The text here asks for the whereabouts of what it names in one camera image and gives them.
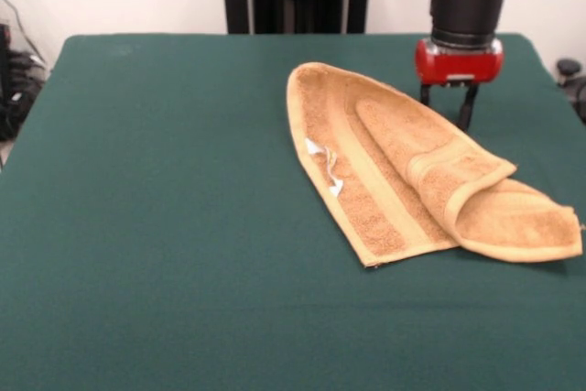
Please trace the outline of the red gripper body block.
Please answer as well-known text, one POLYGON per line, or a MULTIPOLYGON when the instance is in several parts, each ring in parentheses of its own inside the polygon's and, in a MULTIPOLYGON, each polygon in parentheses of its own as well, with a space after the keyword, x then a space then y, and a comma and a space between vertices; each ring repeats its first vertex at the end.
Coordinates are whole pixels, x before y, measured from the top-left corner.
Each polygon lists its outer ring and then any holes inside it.
POLYGON ((416 72, 425 86, 493 81, 504 59, 503 44, 498 38, 484 49, 449 49, 437 45, 431 38, 423 38, 415 51, 416 72))

